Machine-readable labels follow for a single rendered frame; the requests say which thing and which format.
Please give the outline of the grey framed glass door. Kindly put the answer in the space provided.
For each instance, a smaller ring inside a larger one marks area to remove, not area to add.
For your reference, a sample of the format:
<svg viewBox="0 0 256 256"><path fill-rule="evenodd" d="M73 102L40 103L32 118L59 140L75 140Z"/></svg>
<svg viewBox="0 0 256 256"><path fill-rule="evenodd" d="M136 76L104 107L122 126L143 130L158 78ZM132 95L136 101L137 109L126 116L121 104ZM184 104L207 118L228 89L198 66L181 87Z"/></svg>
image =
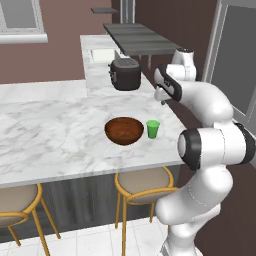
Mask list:
<svg viewBox="0 0 256 256"><path fill-rule="evenodd" d="M256 110L256 0L217 0L202 80L216 85L248 128Z"/></svg>

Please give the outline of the green cup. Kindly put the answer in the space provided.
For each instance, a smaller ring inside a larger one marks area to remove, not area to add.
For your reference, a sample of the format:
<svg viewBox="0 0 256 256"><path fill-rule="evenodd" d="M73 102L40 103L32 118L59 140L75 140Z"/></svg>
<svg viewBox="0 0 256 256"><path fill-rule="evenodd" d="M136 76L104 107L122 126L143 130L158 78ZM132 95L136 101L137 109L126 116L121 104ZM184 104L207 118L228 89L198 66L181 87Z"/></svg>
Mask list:
<svg viewBox="0 0 256 256"><path fill-rule="evenodd" d="M160 123L157 120L148 120L146 122L146 125L147 125L148 137L150 139L155 139L157 136Z"/></svg>

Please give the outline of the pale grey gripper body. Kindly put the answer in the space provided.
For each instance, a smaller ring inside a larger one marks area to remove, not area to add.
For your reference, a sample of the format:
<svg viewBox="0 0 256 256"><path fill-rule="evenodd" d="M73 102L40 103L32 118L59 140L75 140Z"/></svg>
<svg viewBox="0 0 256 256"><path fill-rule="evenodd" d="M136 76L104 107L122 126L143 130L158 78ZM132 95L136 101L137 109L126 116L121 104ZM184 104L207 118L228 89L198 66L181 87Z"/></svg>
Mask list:
<svg viewBox="0 0 256 256"><path fill-rule="evenodd" d="M171 99L171 96L161 86L156 86L154 97L160 102Z"/></svg>

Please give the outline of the white sink basin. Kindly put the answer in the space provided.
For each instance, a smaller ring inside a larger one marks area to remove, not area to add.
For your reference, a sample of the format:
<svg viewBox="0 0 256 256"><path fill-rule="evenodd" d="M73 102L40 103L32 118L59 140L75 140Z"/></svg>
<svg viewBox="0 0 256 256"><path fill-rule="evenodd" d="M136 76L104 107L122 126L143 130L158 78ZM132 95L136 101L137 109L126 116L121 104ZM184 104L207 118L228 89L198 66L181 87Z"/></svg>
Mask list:
<svg viewBox="0 0 256 256"><path fill-rule="evenodd" d="M93 63L107 63L115 59L116 51L114 49L93 49L89 53Z"/></svg>

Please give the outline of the small dark wall shelf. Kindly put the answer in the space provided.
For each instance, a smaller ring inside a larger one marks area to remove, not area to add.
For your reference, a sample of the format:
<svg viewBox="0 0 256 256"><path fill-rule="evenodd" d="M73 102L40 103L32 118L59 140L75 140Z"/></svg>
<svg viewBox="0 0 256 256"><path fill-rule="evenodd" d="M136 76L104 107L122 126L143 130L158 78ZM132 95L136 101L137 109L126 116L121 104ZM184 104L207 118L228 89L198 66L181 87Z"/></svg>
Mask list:
<svg viewBox="0 0 256 256"><path fill-rule="evenodd" d="M105 7L102 7L102 8L91 8L91 11L94 14L117 14L118 13L118 11L113 9L113 8L105 8Z"/></svg>

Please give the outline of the dark grey toaster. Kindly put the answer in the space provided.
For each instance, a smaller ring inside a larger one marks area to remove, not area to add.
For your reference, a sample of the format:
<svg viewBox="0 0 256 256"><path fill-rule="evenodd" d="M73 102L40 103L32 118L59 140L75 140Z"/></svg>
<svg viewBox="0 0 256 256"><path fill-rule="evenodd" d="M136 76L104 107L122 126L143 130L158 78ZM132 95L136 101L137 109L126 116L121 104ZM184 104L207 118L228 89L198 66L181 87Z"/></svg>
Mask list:
<svg viewBox="0 0 256 256"><path fill-rule="evenodd" d="M109 64L111 83L116 90L133 91L141 85L141 67L133 58L119 58Z"/></svg>

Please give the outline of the grey narrow window frame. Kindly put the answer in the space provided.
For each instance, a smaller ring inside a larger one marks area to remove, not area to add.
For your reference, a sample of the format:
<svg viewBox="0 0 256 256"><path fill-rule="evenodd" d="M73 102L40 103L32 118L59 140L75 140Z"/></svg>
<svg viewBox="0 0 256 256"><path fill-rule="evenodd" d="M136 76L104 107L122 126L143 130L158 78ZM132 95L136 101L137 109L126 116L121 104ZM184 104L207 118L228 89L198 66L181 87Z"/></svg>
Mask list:
<svg viewBox="0 0 256 256"><path fill-rule="evenodd" d="M120 22L133 24L135 22L136 0L120 0Z"/></svg>

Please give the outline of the brown wooden bowl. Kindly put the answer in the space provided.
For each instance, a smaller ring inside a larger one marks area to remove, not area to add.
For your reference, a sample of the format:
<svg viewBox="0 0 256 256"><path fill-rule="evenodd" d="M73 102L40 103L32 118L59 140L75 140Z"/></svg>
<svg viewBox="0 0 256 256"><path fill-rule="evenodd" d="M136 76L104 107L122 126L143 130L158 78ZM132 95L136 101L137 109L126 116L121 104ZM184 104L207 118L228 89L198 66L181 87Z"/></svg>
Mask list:
<svg viewBox="0 0 256 256"><path fill-rule="evenodd" d="M109 120L104 127L105 134L113 143L126 146L138 141L143 132L143 124L134 118L117 117Z"/></svg>

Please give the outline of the white framed window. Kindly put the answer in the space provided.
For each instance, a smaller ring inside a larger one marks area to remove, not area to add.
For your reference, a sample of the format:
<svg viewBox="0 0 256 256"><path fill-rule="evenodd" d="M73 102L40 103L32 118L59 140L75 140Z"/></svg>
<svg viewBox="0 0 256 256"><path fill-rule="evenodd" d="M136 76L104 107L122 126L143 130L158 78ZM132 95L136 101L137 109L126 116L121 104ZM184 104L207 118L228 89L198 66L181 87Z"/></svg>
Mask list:
<svg viewBox="0 0 256 256"><path fill-rule="evenodd" d="M40 0L0 0L0 45L47 42Z"/></svg>

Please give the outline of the yellow-legged beige stool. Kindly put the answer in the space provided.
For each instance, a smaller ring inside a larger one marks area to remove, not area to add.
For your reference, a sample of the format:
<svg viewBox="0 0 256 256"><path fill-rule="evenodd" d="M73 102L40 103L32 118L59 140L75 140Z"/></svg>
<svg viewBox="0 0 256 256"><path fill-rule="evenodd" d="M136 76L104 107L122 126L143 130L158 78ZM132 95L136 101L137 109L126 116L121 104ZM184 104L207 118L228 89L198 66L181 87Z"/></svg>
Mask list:
<svg viewBox="0 0 256 256"><path fill-rule="evenodd" d="M50 256L50 251L36 210L39 204L42 204L57 238L60 239L59 231L45 202L41 184L0 189L0 229L7 228L16 244L20 246L21 243L13 227L27 222L29 215L32 215L45 256Z"/></svg>
<svg viewBox="0 0 256 256"><path fill-rule="evenodd" d="M117 189L115 228L118 228L119 214L122 214L122 256L126 256L127 206L149 205L149 222L152 222L157 200L178 188L167 167L116 173L114 183Z"/></svg>

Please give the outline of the dark grey island base panel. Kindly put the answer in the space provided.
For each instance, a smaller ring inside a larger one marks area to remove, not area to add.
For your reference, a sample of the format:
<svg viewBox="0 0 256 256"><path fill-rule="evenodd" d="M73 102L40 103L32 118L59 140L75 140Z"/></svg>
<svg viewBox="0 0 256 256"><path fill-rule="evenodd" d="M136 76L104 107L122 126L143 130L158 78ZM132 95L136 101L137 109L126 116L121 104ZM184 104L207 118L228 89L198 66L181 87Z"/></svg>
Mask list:
<svg viewBox="0 0 256 256"><path fill-rule="evenodd" d="M117 189L114 174L42 184L43 196L59 232L115 222ZM45 235L54 234L43 206L36 208ZM150 216L150 206L127 210L127 220ZM13 227L19 239L38 235L33 217ZM0 229L0 243L12 241L7 228Z"/></svg>

